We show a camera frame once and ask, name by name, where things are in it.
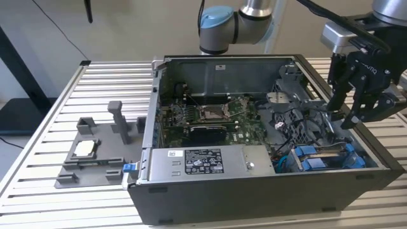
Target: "black pole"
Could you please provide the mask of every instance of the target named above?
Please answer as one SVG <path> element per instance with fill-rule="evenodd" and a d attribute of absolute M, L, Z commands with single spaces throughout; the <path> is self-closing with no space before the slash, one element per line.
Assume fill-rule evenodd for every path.
<path fill-rule="evenodd" d="M 84 8 L 86 10 L 88 22 L 93 22 L 90 0 L 84 0 Z"/>
<path fill-rule="evenodd" d="M 0 26 L 0 58 L 18 81 L 33 105 L 45 116 L 50 102 Z"/>

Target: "metal frame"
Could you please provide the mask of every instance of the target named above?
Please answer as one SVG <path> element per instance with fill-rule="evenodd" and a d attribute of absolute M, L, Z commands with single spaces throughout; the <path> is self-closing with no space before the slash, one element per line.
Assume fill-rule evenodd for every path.
<path fill-rule="evenodd" d="M 326 78 L 329 59 L 308 61 Z M 0 229 L 148 228 L 120 185 L 54 189 L 53 184 L 76 135 L 77 117 L 85 115 L 96 122 L 112 122 L 104 108 L 116 98 L 122 100 L 126 119 L 134 120 L 146 112 L 150 83 L 150 62 L 94 62 L 88 68 L 80 67 L 0 184 Z M 407 168 L 405 118 L 396 114 L 365 126 Z M 198 223 L 193 228 L 400 229 L 407 226 L 405 205 L 407 175 L 403 174 L 384 190 L 362 194 L 340 213 Z"/>

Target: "screw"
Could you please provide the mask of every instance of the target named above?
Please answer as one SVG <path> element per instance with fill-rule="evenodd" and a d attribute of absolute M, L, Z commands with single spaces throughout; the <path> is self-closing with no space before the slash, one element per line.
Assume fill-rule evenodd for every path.
<path fill-rule="evenodd" d="M 362 52 L 362 54 L 366 54 L 366 53 L 368 53 L 368 51 L 366 51 L 365 48 L 361 48 L 361 49 L 360 49 L 360 52 Z"/>

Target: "white wall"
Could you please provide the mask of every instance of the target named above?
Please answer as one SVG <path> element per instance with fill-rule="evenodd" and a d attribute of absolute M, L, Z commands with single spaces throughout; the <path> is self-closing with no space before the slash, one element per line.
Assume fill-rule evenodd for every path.
<path fill-rule="evenodd" d="M 370 11 L 372 0 L 312 1 L 340 16 L 364 14 Z M 296 0 L 286 0 L 273 53 L 300 53 L 305 57 L 329 57 L 330 50 L 318 42 L 326 21 L 325 18 L 314 16 Z"/>
<path fill-rule="evenodd" d="M 36 0 L 69 39 L 93 61 L 150 60 L 165 54 L 197 54 L 196 16 L 200 0 L 93 0 L 93 23 L 86 22 L 82 0 Z M 324 19 L 296 3 L 288 6 L 274 53 L 329 56 L 318 43 Z M 206 0 L 205 7 L 241 0 Z M 369 10 L 370 0 L 317 0 L 341 15 Z M 61 92 L 80 61 L 77 50 L 30 0 L 0 1 L 0 24 L 48 96 Z M 308 32 L 297 33 L 298 28 Z M 262 45 L 232 45 L 230 54 L 262 53 Z M 8 80 L 0 78 L 0 91 Z M 25 97 L 20 89 L 0 99 Z"/>

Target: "blue latch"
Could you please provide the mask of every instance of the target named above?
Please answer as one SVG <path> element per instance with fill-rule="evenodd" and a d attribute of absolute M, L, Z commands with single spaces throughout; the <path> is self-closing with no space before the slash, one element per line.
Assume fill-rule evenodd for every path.
<path fill-rule="evenodd" d="M 136 172 L 136 165 L 134 165 L 134 164 L 124 164 L 124 166 L 122 166 L 122 172 L 124 172 L 124 173 Z"/>

